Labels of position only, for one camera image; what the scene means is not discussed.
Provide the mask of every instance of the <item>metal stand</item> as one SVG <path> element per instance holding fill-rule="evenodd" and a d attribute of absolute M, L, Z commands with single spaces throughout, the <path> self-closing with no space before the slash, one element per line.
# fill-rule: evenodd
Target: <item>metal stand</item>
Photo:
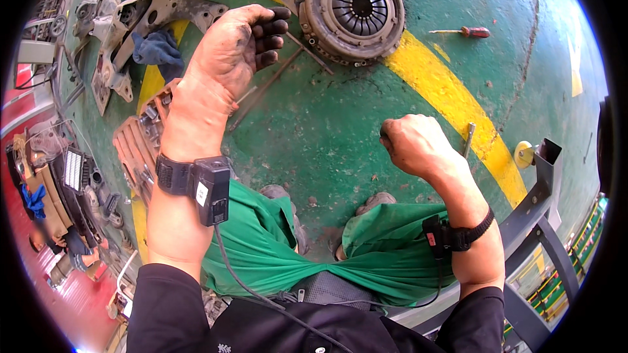
<path fill-rule="evenodd" d="M 536 184 L 499 225 L 499 230 L 506 255 L 506 277 L 512 275 L 541 243 L 560 275 L 569 302 L 573 302 L 580 286 L 569 254 L 554 230 L 561 222 L 557 209 L 563 169 L 561 151 L 562 148 L 552 141 L 543 140 L 534 153 Z M 550 336 L 549 324 L 508 283 L 504 286 L 504 299 L 506 319 L 513 326 L 514 333 L 533 352 L 537 351 Z M 436 329 L 446 318 L 442 314 L 449 310 L 413 329 L 420 332 Z"/>

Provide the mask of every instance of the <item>green floor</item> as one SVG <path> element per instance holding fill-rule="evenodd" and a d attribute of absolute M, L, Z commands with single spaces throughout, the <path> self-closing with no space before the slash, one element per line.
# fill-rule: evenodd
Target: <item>green floor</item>
<path fill-rule="evenodd" d="M 232 8 L 250 3 L 274 5 L 270 0 L 213 1 Z M 79 2 L 73 0 L 72 8 Z M 573 225 L 582 222 L 597 194 L 598 101 L 606 93 L 599 51 L 577 2 L 404 0 L 404 5 L 407 29 L 430 49 L 437 43 L 448 54 L 450 62 L 439 58 L 480 103 L 511 152 L 521 140 L 536 145 L 544 137 L 563 147 L 559 206 L 563 223 L 558 234 L 565 239 Z M 74 21 L 71 14 L 70 25 Z M 291 21 L 291 32 L 302 36 L 297 19 Z M 463 25 L 488 27 L 492 36 L 470 41 L 458 35 L 427 33 Z M 195 27 L 186 29 L 180 44 L 186 62 L 200 39 Z M 574 55 L 569 53 L 569 42 L 581 46 L 574 50 L 580 55 L 584 92 L 574 97 Z M 68 46 L 76 43 L 68 37 Z M 295 43 L 287 41 L 280 61 L 296 49 Z M 92 38 L 82 73 L 87 91 L 70 108 L 68 117 L 76 120 L 87 137 L 107 183 L 129 196 L 111 138 L 114 129 L 135 114 L 137 102 L 126 103 L 113 92 L 104 117 L 100 117 L 89 87 L 97 50 L 98 41 Z M 260 72 L 253 82 L 261 85 L 278 67 Z M 314 242 L 308 257 L 318 261 L 331 260 L 326 249 L 329 235 L 374 192 L 390 192 L 399 202 L 441 202 L 425 181 L 391 165 L 378 142 L 384 119 L 406 113 L 436 116 L 452 145 L 463 148 L 463 139 L 453 127 L 387 67 L 331 67 L 333 76 L 301 54 L 240 127 L 225 136 L 223 147 L 246 185 L 254 189 L 271 183 L 289 185 L 298 216 Z M 131 66 L 136 98 L 144 71 L 144 66 Z M 67 95 L 71 89 L 66 79 L 62 92 Z M 498 219 L 503 220 L 512 211 L 510 203 L 474 153 L 469 164 Z M 529 189 L 536 180 L 534 168 L 521 175 Z M 316 198 L 316 206 L 310 206 L 309 197 Z M 125 220 L 131 222 L 131 207 L 121 208 Z M 132 228 L 128 232 L 134 237 Z"/>

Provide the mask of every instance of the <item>clutch pressure plate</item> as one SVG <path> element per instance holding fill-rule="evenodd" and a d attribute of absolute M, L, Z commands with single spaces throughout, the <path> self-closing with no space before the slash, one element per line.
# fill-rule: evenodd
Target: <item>clutch pressure plate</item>
<path fill-rule="evenodd" d="M 399 47 L 402 0 L 294 0 L 309 43 L 335 62 L 368 66 Z"/>

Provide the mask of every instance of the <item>forearm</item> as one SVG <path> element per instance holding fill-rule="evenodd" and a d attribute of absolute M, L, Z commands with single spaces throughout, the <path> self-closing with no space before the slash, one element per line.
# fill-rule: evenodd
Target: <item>forearm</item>
<path fill-rule="evenodd" d="M 465 160 L 431 183 L 443 198 L 451 227 L 473 228 L 487 216 L 489 205 Z M 504 288 L 504 249 L 497 222 L 464 252 L 454 252 L 451 267 L 460 281 L 460 299 L 485 286 Z"/>
<path fill-rule="evenodd" d="M 213 102 L 214 93 L 208 91 L 219 87 L 211 81 L 201 84 L 184 78 L 173 90 L 161 137 L 163 155 L 179 162 L 220 155 L 227 115 L 221 110 L 223 101 Z M 168 264 L 198 281 L 213 232 L 212 227 L 200 224 L 194 200 L 153 186 L 147 221 L 148 263 Z"/>

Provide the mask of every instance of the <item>yellow wheel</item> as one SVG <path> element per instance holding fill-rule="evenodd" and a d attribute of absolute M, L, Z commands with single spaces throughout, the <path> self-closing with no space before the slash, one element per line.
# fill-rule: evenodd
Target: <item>yellow wheel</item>
<path fill-rule="evenodd" d="M 530 142 L 522 140 L 517 147 L 514 148 L 514 163 L 519 169 L 525 169 L 532 164 L 534 160 L 534 149 Z"/>

